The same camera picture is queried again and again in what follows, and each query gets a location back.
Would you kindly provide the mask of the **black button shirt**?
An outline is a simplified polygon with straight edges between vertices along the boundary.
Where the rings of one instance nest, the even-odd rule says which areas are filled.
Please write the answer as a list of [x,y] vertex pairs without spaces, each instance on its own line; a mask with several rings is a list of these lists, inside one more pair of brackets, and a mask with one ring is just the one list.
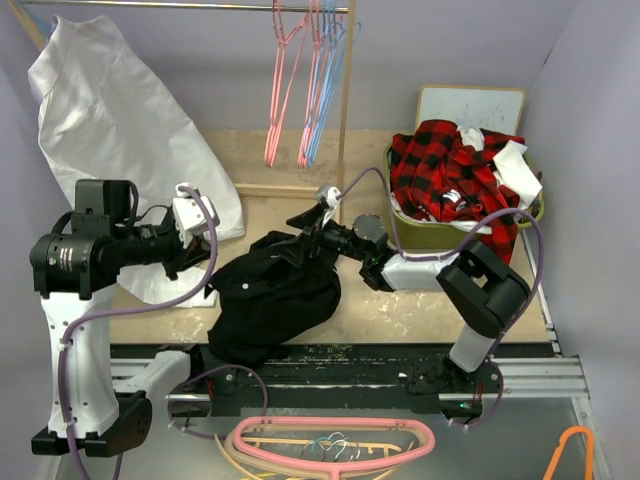
[[207,332],[217,358],[253,368],[284,355],[283,343],[335,313],[341,300],[338,254],[322,249],[294,266],[275,248],[293,238],[272,230],[210,277],[205,291],[217,292],[221,307]]

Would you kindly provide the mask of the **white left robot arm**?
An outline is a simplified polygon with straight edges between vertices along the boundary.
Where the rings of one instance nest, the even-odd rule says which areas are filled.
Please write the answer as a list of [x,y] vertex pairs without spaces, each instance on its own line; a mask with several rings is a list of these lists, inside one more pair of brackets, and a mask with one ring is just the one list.
[[186,183],[158,225],[138,220],[139,193],[128,180],[81,179],[75,204],[30,252],[34,289],[49,328],[53,401],[48,424],[31,440],[35,455],[84,450],[110,458],[146,439],[156,402],[175,387],[194,392],[206,378],[194,348],[159,351],[130,379],[111,371],[111,304],[125,267],[155,265],[170,280],[215,262],[209,246],[219,218],[210,199]]

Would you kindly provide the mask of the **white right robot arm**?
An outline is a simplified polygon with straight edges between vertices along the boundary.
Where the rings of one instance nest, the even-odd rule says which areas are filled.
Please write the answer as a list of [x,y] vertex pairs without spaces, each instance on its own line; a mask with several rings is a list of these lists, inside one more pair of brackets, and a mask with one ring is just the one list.
[[479,381],[481,367],[531,299],[527,282],[477,240],[449,259],[421,255],[411,260],[389,246],[376,215],[361,215],[347,228],[307,211],[286,224],[301,231],[298,259],[327,250],[359,261],[359,274],[373,290],[444,292],[464,321],[442,361],[446,383],[456,391],[467,391]]

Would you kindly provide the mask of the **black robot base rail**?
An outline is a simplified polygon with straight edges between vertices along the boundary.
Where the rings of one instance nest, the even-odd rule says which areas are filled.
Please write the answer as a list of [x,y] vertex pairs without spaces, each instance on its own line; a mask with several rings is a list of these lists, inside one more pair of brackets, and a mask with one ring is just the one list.
[[449,347],[432,343],[290,345],[249,371],[231,367],[193,386],[177,387],[173,402],[203,403],[214,417],[244,409],[288,414],[298,409],[400,409],[414,413],[479,413],[482,398],[502,391],[498,367],[483,362],[455,371]]

